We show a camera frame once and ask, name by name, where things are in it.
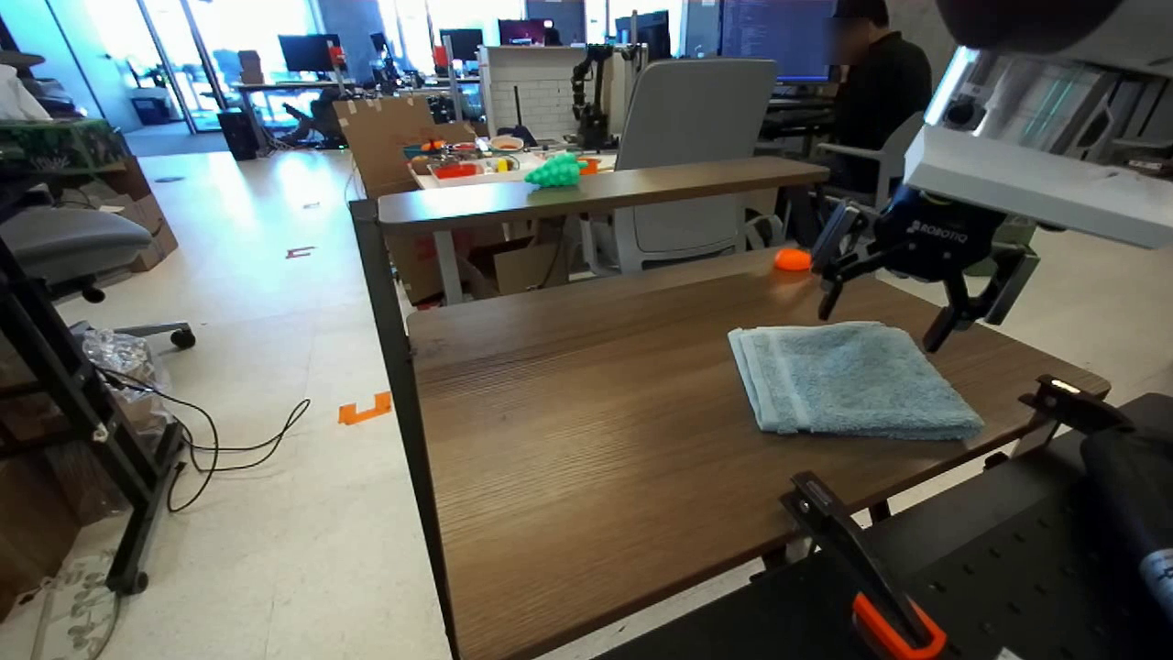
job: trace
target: person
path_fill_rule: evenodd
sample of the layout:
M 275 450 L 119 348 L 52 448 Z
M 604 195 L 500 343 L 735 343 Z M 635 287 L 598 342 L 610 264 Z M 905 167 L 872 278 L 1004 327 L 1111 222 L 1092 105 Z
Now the person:
M 832 39 L 840 55 L 832 144 L 880 150 L 933 100 L 927 55 L 887 27 L 884 0 L 840 0 Z M 875 190 L 880 164 L 842 156 L 832 171 L 842 188 Z

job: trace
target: white floor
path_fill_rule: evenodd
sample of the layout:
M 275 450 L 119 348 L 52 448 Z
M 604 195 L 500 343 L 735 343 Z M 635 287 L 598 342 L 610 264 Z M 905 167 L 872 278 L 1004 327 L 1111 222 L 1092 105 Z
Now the white floor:
M 312 409 L 266 468 L 222 478 L 195 511 L 157 523 L 151 590 L 125 605 L 105 656 L 446 656 L 397 417 L 336 425 L 343 404 L 388 390 L 345 209 L 358 195 L 347 156 L 142 164 L 151 178 L 179 175 L 153 183 L 179 252 L 109 287 L 105 304 L 61 311 L 109 327 L 195 322 L 200 348 L 160 364 L 176 395 L 218 413 L 224 443 L 268 439 L 299 401 Z M 1046 264 L 1004 331 L 1111 377 L 1115 401 L 1173 393 L 1173 252 L 1083 234 L 1041 234 L 1039 250 Z M 554 656 L 592 656 L 726 586 Z

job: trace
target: wooden table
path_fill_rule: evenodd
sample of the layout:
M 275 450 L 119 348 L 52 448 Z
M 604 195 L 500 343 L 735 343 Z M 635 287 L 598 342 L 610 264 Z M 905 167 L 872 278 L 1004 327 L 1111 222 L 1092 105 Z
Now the wooden table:
M 781 278 L 765 252 L 456 304 L 412 319 L 383 232 L 566 217 L 736 183 L 812 178 L 790 162 L 616 171 L 583 190 L 417 190 L 357 209 L 372 304 L 397 390 L 402 450 L 457 656 L 531 656 L 705 577 L 777 550 L 790 478 L 821 473 L 867 507 L 1027 429 L 1016 401 L 1039 373 L 1092 373 L 967 331 L 935 357 L 985 417 L 979 443 L 764 435 L 726 333 L 819 322 L 819 281 Z M 935 307 L 880 281 L 848 291 L 837 319 L 922 333 Z
M 450 226 L 487 222 L 487 221 L 543 221 L 543 217 L 580 217 L 611 214 L 622 204 L 652 204 L 677 199 L 713 199 L 764 188 L 815 188 L 825 178 L 821 164 L 785 162 L 785 156 L 746 156 L 721 164 L 672 164 L 672 167 L 622 167 L 587 175 L 576 190 L 534 190 L 531 183 L 485 183 L 462 188 L 457 195 L 412 190 L 379 199 L 379 221 L 401 232 L 433 232 L 437 264 L 445 281 L 445 299 L 457 304 L 462 275 L 450 241 Z

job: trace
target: orange ball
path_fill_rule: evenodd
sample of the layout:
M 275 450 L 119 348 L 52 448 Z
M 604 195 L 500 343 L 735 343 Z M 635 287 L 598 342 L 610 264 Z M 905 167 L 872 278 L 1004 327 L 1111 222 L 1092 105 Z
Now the orange ball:
M 773 272 L 812 275 L 812 272 L 815 272 L 812 250 L 798 250 L 798 245 L 777 250 L 777 252 L 773 252 Z

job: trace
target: blue cloth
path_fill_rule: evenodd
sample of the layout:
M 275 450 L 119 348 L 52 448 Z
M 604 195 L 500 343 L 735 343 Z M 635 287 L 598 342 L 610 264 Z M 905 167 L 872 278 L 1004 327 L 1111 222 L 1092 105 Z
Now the blue cloth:
M 880 322 L 729 331 L 735 364 L 764 434 L 971 439 L 983 417 Z

